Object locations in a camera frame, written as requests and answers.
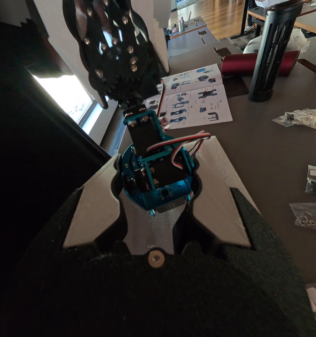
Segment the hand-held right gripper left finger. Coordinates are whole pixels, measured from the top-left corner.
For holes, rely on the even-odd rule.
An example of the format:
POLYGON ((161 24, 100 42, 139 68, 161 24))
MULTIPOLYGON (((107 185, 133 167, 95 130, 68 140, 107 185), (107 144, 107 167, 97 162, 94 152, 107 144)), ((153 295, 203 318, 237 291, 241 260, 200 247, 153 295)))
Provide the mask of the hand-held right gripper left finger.
POLYGON ((63 248, 93 246, 112 250, 127 234, 127 221, 119 194, 122 190, 121 155, 114 155, 82 186, 63 248))

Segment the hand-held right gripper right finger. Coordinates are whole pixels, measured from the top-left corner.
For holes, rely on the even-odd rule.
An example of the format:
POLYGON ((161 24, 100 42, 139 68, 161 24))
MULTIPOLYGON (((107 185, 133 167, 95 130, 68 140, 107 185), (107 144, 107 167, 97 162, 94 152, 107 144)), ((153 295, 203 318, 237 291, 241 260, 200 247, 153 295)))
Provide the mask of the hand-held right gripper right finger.
POLYGON ((173 226, 173 248, 185 249, 189 242, 198 242, 201 249, 252 248, 231 187, 200 156, 192 159, 193 197, 173 226))

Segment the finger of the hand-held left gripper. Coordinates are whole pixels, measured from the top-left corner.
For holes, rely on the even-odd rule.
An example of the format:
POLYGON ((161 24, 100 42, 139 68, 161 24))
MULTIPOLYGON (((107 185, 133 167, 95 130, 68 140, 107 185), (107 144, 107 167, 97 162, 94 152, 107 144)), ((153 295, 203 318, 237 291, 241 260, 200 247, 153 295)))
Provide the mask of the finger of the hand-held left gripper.
POLYGON ((167 27, 170 16, 170 1, 133 0, 134 11, 143 19, 150 41, 163 64, 164 70, 169 73, 168 52, 164 28, 167 27))
POLYGON ((90 95, 104 107, 96 90, 92 88, 88 78, 88 71, 84 67, 79 44, 69 31, 63 15, 63 1, 60 0, 35 0, 35 6, 40 14, 48 40, 66 65, 81 82, 90 95))

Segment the black toy robot claw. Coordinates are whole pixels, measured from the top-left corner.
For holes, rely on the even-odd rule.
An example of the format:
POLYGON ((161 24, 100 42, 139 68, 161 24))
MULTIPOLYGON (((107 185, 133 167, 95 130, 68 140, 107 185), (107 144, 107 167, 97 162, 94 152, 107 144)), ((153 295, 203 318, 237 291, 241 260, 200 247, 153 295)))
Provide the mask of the black toy robot claw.
POLYGON ((158 95, 168 70, 131 1, 63 1, 63 16, 101 107, 106 97, 131 107, 158 95))

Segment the blue toy robot arm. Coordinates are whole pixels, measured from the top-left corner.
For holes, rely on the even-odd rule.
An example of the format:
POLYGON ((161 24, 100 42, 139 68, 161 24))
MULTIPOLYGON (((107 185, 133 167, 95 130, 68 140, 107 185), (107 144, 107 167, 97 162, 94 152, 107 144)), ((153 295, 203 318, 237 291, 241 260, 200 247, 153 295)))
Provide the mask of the blue toy robot arm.
POLYGON ((185 145, 202 138, 173 138, 163 133, 156 112, 145 105, 123 112, 131 144, 122 155, 122 182, 126 195, 153 216, 190 201, 195 163, 185 145))

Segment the dark grey desk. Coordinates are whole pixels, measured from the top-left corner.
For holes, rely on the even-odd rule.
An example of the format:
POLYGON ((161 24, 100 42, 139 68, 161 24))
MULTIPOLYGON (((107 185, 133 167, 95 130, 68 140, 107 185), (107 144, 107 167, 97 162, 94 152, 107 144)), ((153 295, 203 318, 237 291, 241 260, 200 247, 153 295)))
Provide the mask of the dark grey desk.
POLYGON ((284 129, 271 121, 285 109, 316 107, 316 75, 296 65, 289 78, 275 82, 273 97, 253 103, 247 95, 228 99, 233 121, 182 128, 169 132, 185 136, 205 129, 214 139, 206 141, 196 155, 205 168, 203 192, 220 177, 232 188, 228 197, 213 189, 209 206, 202 211, 219 220, 219 211, 230 215, 224 203, 232 201, 251 247, 226 244, 219 234, 209 237, 212 245, 200 251, 200 239, 183 245, 183 254, 166 254, 162 267, 148 263, 144 255, 115 255, 112 289, 132 297, 181 296, 212 292, 235 292, 239 296, 267 293, 269 297, 307 300, 306 281, 316 282, 316 230, 294 225, 289 203, 313 202, 305 194, 307 165, 316 164, 316 130, 303 126, 284 129))

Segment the white foam sheet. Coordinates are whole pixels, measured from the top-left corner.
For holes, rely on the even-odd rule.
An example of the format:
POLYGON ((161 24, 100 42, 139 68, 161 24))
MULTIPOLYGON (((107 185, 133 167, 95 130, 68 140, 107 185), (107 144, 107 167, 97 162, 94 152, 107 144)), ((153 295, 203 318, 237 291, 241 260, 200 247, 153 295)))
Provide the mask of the white foam sheet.
MULTIPOLYGON (((237 188, 258 210, 215 136, 205 141, 196 155, 209 164, 212 170, 218 171, 231 188, 237 188)), ((124 242, 130 252, 141 255, 151 248, 161 248, 167 253, 173 254, 172 227, 184 211, 186 204, 152 217, 150 212, 146 212, 134 204, 124 190, 120 193, 120 199, 128 224, 128 232, 124 242)))

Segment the large window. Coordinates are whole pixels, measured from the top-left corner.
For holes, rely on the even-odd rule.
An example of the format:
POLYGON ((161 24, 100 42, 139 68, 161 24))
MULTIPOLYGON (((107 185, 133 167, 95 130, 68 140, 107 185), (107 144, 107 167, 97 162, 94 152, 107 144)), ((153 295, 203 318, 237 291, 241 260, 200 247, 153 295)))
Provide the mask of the large window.
POLYGON ((75 75, 58 78, 33 77, 74 122, 87 133, 91 131, 102 108, 75 75))

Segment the printed instruction sheet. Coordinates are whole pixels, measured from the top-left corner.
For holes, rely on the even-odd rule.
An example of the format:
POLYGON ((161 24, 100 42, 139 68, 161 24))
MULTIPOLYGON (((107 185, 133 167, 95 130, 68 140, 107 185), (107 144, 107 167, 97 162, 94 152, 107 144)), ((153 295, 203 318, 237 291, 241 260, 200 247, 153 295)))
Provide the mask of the printed instruction sheet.
POLYGON ((232 121, 222 75, 217 64, 164 77, 160 113, 170 130, 232 121))

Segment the red tube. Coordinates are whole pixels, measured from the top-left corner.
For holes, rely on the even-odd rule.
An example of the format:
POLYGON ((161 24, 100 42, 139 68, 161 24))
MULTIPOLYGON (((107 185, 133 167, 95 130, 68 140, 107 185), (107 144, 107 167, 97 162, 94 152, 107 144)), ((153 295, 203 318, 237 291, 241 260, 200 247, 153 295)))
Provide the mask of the red tube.
MULTIPOLYGON (((279 68, 278 76, 287 77, 291 73, 300 51, 286 51, 279 68)), ((224 57, 221 73, 223 75, 252 76, 257 60, 257 53, 231 54, 224 57)))

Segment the black cylindrical flask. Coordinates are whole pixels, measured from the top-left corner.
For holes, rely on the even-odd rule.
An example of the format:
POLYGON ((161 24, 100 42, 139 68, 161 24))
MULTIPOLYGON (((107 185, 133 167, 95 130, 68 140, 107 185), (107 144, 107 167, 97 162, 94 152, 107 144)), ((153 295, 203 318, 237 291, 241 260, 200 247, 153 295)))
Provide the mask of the black cylindrical flask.
POLYGON ((286 1, 268 7, 265 15, 260 48, 253 72, 248 99, 265 102, 273 95, 284 54, 291 37, 297 16, 304 1, 286 1))

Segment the small clear parts bag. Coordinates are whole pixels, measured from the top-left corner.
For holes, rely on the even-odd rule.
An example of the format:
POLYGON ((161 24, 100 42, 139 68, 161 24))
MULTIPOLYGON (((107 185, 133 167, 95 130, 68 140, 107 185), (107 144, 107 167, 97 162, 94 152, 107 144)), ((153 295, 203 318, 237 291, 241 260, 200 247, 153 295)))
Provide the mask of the small clear parts bag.
POLYGON ((284 127, 302 125, 316 130, 316 109, 294 110, 273 119, 275 123, 284 127))

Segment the white plastic bag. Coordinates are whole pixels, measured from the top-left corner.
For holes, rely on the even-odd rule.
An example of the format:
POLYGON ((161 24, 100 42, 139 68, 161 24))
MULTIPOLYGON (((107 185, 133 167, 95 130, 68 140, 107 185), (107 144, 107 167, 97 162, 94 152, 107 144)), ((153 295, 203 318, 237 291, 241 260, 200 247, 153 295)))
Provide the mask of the white plastic bag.
MULTIPOLYGON (((252 39, 245 47, 243 53, 258 53, 261 44, 261 38, 262 36, 252 39)), ((300 28, 294 28, 286 47, 286 51, 300 51, 301 53, 304 53, 307 51, 309 44, 310 42, 305 38, 302 30, 300 28)))

